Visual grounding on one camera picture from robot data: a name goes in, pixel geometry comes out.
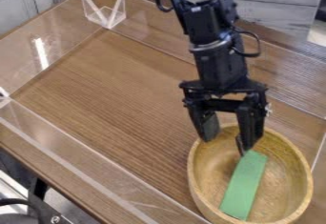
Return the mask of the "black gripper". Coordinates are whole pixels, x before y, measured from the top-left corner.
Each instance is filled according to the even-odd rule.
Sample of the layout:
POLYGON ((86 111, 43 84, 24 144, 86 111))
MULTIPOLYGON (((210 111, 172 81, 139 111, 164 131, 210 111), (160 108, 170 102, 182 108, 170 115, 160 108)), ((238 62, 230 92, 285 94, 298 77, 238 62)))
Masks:
POLYGON ((267 115, 267 88, 249 77, 246 63, 246 58, 258 54, 245 52, 238 38, 192 43, 190 52, 199 79, 182 82, 179 87, 198 135, 204 142, 211 141, 220 131, 215 112, 234 112, 239 129, 235 142, 241 155, 245 155, 263 136, 267 115))

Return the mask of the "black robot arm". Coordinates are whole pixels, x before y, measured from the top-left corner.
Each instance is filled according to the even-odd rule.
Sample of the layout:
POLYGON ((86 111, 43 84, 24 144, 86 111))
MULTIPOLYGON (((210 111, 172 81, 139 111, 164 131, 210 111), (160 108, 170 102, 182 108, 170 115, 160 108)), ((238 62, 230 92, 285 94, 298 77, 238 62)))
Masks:
POLYGON ((254 148, 263 136, 267 115, 267 87, 249 77, 246 60, 259 51, 246 52, 242 36, 247 33, 234 0, 154 0, 163 12, 172 11, 190 40, 199 78, 183 81, 183 105, 200 139, 215 139, 220 131, 216 113, 233 112, 239 133, 241 153, 254 148))

